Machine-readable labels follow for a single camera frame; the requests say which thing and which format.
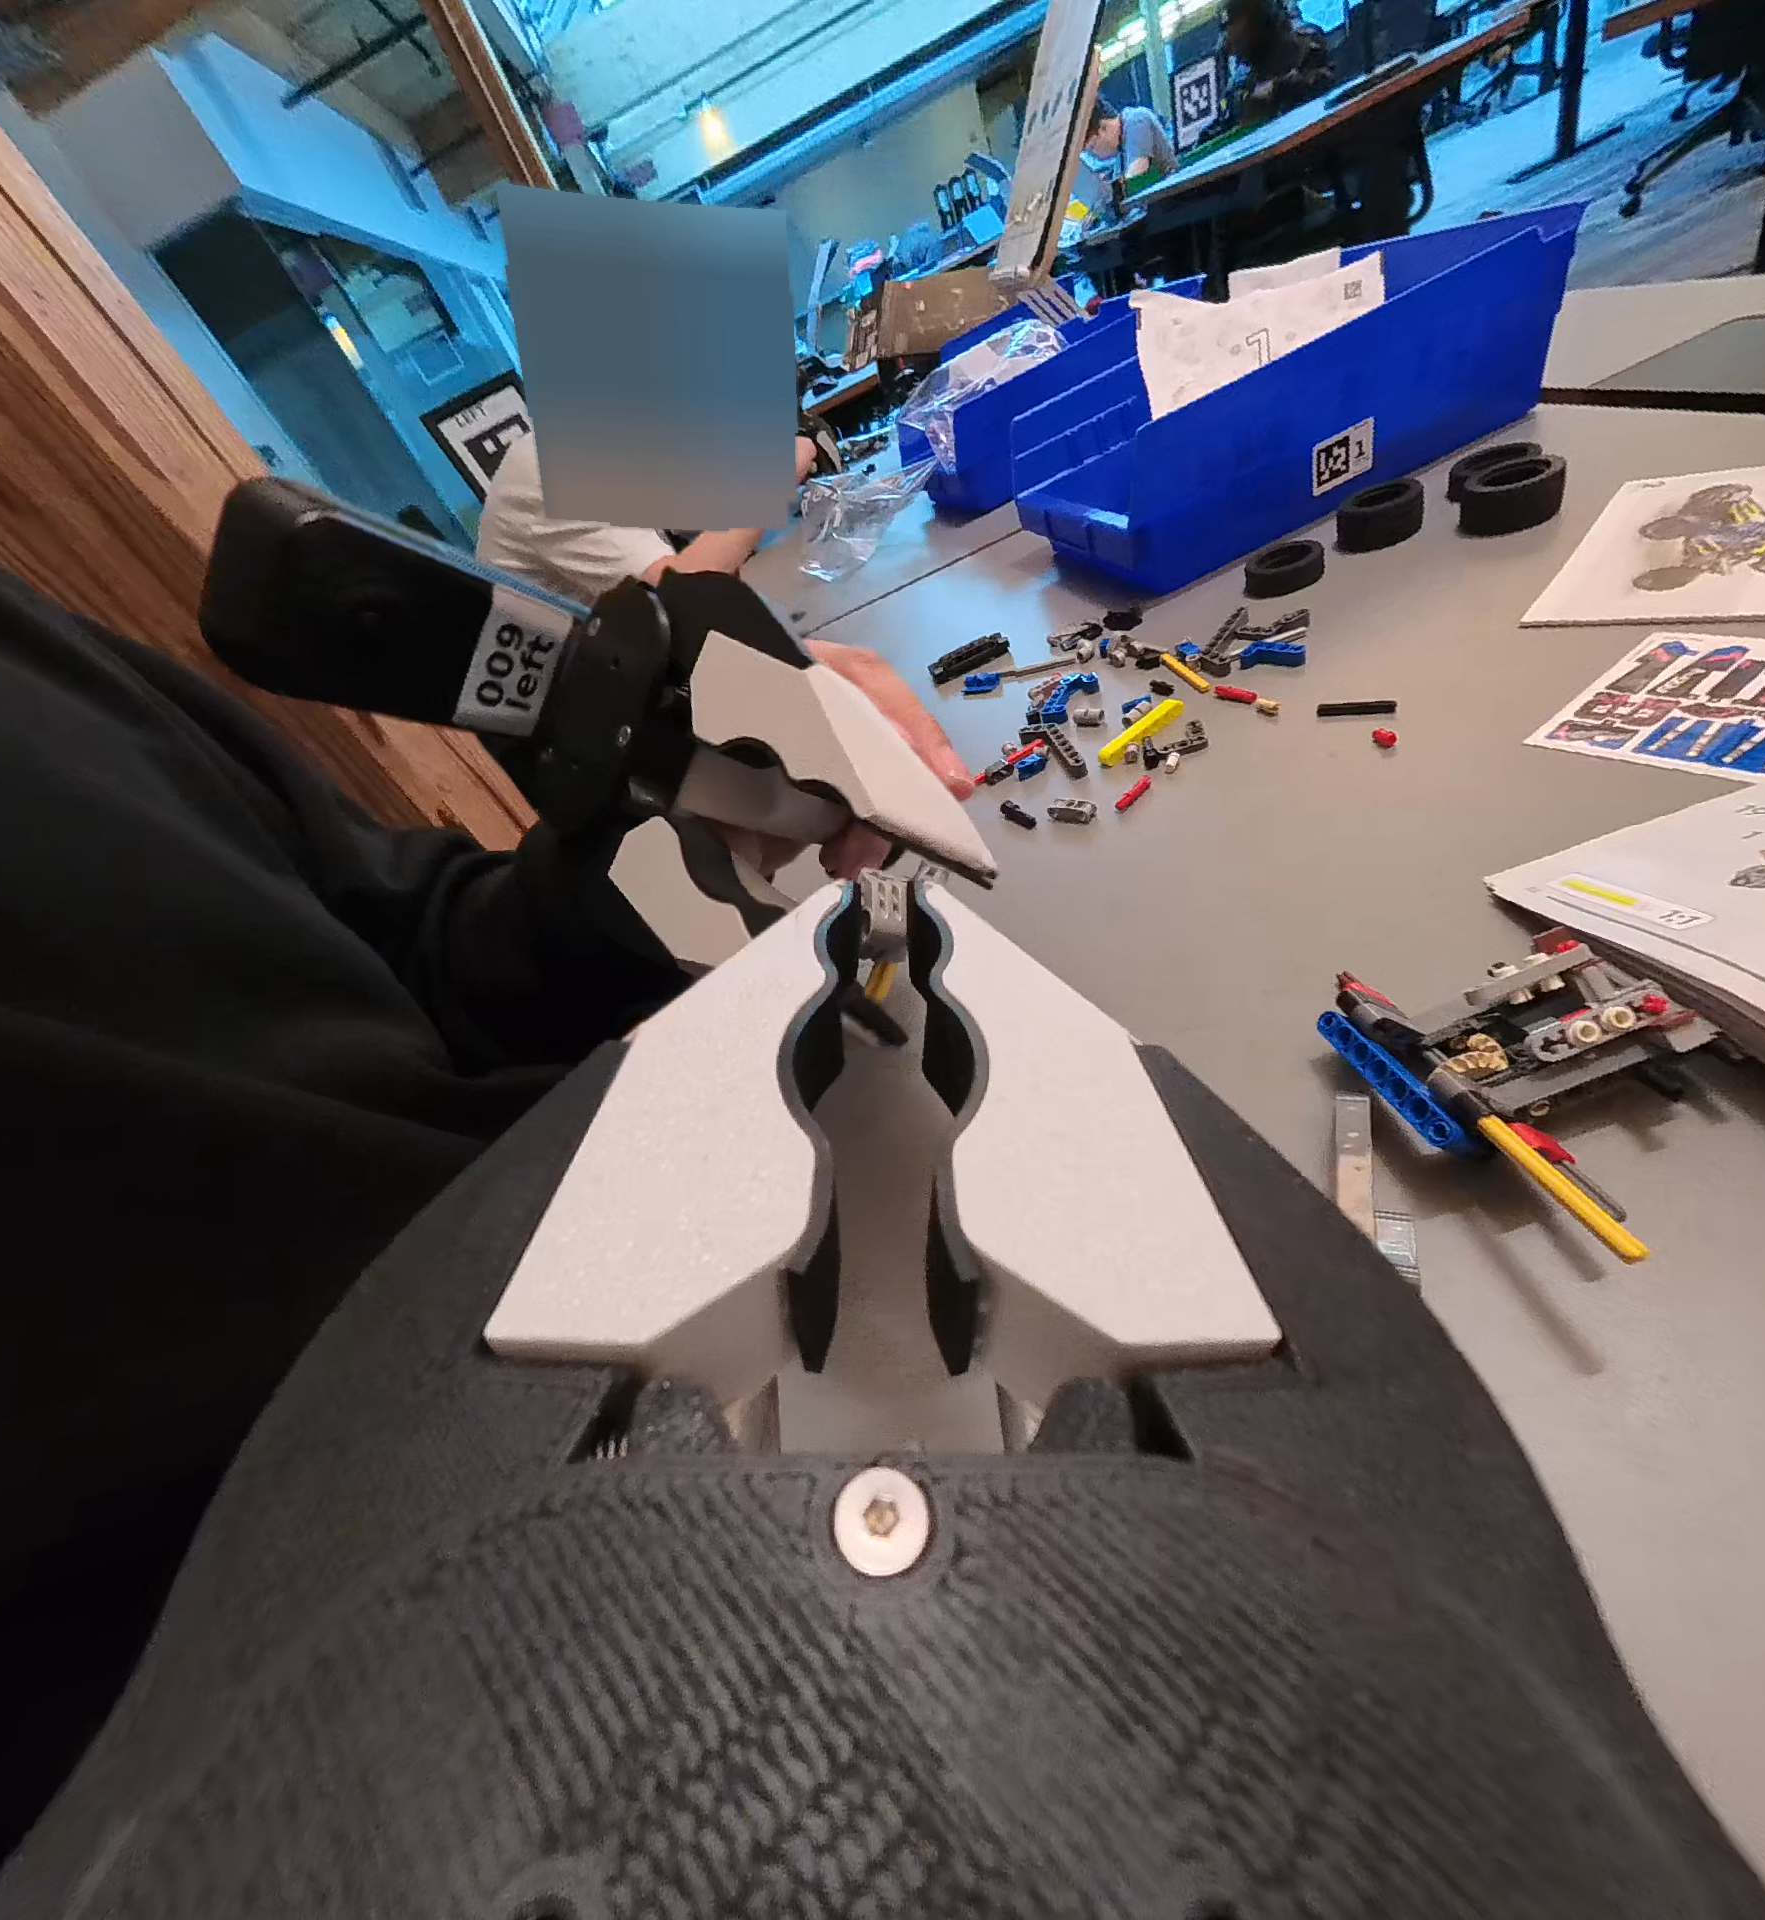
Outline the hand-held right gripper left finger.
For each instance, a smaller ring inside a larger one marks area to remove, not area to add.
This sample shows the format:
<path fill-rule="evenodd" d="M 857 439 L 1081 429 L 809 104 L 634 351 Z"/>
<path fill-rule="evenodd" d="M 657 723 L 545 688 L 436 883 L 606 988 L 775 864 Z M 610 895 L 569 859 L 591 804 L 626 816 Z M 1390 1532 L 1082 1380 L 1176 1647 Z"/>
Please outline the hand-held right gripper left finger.
<path fill-rule="evenodd" d="M 490 1358 L 701 1389 L 783 1451 L 779 1382 L 819 1375 L 845 1292 L 833 1146 L 853 891 L 827 884 L 618 1050 L 506 1288 Z"/>

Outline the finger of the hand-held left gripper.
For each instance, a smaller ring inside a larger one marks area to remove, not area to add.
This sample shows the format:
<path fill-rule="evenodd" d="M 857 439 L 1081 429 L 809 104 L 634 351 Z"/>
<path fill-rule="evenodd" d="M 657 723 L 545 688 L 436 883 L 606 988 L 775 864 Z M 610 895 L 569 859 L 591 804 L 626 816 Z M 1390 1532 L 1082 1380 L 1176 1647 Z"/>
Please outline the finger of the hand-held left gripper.
<path fill-rule="evenodd" d="M 689 677 L 689 730 L 680 819 L 802 846 L 858 826 L 976 887 L 997 879 L 947 781 L 865 691 L 819 660 L 707 635 Z"/>
<path fill-rule="evenodd" d="M 798 901 L 704 820 L 630 829 L 608 879 L 678 969 L 720 969 L 761 941 L 807 950 Z"/>

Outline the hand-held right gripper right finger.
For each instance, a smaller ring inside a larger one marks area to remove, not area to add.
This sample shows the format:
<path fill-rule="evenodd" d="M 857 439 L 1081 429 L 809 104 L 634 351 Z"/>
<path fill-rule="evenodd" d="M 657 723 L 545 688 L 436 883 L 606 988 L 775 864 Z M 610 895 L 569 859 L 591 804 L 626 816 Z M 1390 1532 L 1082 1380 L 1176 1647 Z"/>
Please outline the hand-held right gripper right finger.
<path fill-rule="evenodd" d="M 1276 1313 L 1134 1037 L 945 884 L 910 887 L 902 1329 L 916 1448 L 1023 1448 L 1069 1380 L 1278 1356 Z"/>

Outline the grey toy shock absorber assembly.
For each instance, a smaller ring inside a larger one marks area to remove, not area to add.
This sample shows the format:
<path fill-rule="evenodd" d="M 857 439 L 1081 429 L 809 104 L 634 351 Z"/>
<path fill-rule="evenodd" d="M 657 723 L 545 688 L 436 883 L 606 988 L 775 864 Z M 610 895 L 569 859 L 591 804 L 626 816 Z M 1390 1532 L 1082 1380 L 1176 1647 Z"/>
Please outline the grey toy shock absorber assembly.
<path fill-rule="evenodd" d="M 900 1050 L 908 1037 L 890 997 L 908 962 L 913 888 L 902 876 L 866 869 L 848 883 L 847 911 L 830 922 L 838 967 L 835 1006 L 871 1045 Z"/>

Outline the toy car chassis assembly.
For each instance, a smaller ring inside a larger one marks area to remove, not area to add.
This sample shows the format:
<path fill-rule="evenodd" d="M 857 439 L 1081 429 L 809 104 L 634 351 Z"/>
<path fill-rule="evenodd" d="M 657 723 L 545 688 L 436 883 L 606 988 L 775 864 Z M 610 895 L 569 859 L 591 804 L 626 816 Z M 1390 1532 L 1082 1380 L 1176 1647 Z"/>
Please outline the toy car chassis assembly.
<path fill-rule="evenodd" d="M 1697 1056 L 1739 1056 L 1719 1022 L 1566 926 L 1421 1015 L 1339 972 L 1317 1033 L 1425 1149 L 1507 1167 L 1626 1266 L 1649 1246 L 1545 1125 L 1620 1087 L 1681 1101 Z"/>

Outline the plain blue bin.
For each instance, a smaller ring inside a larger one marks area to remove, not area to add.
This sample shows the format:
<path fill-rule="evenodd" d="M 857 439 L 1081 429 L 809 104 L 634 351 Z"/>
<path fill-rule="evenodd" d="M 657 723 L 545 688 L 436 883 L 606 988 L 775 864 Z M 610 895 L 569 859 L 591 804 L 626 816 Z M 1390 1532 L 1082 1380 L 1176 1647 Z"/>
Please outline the plain blue bin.
<path fill-rule="evenodd" d="M 1026 307 L 1014 304 L 947 345 L 934 369 L 1023 320 L 1036 320 L 1036 316 Z M 1064 338 L 1064 347 L 1053 360 L 963 406 L 954 421 L 958 466 L 952 470 L 942 466 L 926 491 L 938 515 L 973 518 L 1008 507 L 1014 498 L 1010 454 L 1014 422 L 1134 358 L 1134 314 L 1126 296 L 1100 301 L 1094 313 L 1053 325 Z M 900 429 L 897 414 L 895 443 L 904 466 L 934 452 L 921 435 Z"/>

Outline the pile of loose toy bricks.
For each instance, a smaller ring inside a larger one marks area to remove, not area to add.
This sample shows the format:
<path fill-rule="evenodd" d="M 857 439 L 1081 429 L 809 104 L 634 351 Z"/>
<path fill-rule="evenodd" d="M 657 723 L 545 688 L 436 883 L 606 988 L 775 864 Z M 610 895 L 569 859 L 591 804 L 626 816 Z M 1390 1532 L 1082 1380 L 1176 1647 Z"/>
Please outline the pile of loose toy bricks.
<path fill-rule="evenodd" d="M 1307 664 L 1312 612 L 1259 621 L 1234 608 L 1207 640 L 1154 643 L 1141 608 L 1049 631 L 1021 657 L 1000 631 L 966 637 L 925 664 L 930 687 L 969 705 L 1005 707 L 1006 739 L 976 771 L 999 816 L 1033 832 L 1043 820 L 1091 826 L 1141 804 L 1159 775 L 1205 755 L 1207 707 L 1276 721 L 1260 675 Z"/>

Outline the brown cardboard box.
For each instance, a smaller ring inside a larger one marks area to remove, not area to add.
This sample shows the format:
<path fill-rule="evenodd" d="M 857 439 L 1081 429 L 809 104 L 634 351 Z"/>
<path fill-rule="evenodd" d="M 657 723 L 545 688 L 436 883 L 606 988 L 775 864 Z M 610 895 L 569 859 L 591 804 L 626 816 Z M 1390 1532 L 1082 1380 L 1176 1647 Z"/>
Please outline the brown cardboard box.
<path fill-rule="evenodd" d="M 982 266 L 890 279 L 857 302 L 847 320 L 845 372 L 937 355 L 960 335 L 992 323 L 1012 301 Z"/>

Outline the blue bin with square tag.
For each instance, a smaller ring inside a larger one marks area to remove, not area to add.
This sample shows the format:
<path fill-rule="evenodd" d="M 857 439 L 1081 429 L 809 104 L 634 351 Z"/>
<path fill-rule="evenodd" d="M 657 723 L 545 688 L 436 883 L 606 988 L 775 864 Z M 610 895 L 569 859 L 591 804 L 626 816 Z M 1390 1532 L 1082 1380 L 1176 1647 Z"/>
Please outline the blue bin with square tag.
<path fill-rule="evenodd" d="M 1163 596 L 1522 421 L 1585 200 L 1341 252 L 1380 302 L 1163 416 L 1134 353 L 1018 412 L 1021 525 L 1063 567 Z"/>

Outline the white paper sheet in bin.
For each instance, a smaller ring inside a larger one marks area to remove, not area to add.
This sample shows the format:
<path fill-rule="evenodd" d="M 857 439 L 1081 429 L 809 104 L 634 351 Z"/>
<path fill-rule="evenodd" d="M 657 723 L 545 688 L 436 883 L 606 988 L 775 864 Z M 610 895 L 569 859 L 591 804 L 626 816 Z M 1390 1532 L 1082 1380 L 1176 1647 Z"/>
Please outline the white paper sheet in bin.
<path fill-rule="evenodd" d="M 1152 421 L 1376 313 L 1387 296 L 1380 251 L 1353 260 L 1341 251 L 1312 252 L 1236 271 L 1229 285 L 1229 301 L 1166 291 L 1131 296 L 1134 355 Z"/>

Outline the tilted grey sign board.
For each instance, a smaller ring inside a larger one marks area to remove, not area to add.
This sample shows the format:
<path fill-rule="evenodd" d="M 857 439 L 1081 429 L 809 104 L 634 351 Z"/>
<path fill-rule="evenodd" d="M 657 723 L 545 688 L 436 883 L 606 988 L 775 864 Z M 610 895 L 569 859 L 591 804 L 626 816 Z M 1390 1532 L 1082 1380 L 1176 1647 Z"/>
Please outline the tilted grey sign board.
<path fill-rule="evenodd" d="M 1100 3 L 1053 3 L 1038 37 L 990 288 L 1016 299 L 1049 277 L 1100 84 Z"/>

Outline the open instruction booklet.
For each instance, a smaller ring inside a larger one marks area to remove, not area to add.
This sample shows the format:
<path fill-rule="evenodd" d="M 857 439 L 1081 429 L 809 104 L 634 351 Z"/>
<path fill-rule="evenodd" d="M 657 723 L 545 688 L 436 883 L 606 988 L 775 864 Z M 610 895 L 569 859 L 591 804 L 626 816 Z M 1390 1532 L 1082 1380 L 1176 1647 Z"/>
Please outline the open instruction booklet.
<path fill-rule="evenodd" d="M 1592 837 L 1485 887 L 1642 964 L 1765 1067 L 1765 787 Z"/>

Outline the sticker sheet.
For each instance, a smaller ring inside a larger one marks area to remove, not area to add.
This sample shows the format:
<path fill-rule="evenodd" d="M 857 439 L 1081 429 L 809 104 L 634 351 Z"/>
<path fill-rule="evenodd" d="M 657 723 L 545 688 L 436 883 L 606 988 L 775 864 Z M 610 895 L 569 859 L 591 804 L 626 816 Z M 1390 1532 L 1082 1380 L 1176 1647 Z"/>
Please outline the sticker sheet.
<path fill-rule="evenodd" d="M 1527 745 L 1765 787 L 1765 635 L 1650 637 L 1530 732 Z"/>

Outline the car picture leaflet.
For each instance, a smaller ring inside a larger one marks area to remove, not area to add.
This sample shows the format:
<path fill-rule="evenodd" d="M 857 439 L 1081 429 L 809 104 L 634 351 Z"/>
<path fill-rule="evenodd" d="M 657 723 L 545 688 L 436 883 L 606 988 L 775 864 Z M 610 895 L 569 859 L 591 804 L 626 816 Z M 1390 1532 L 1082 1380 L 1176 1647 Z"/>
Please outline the car picture leaflet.
<path fill-rule="evenodd" d="M 1765 621 L 1765 464 L 1624 485 L 1522 617 L 1536 627 Z"/>

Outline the long dark background desk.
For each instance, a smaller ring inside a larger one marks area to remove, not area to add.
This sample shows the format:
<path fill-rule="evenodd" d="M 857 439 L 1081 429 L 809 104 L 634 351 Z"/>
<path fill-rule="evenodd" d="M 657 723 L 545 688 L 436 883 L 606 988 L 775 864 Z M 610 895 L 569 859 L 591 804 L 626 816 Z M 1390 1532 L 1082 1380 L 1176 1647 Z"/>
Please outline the long dark background desk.
<path fill-rule="evenodd" d="M 1547 4 L 1470 13 L 1487 17 L 1475 32 L 1383 62 L 1131 195 L 1116 222 L 1079 242 L 1079 266 L 1123 279 L 1226 279 L 1408 236 L 1434 198 L 1429 104 L 1470 64 L 1536 30 Z"/>

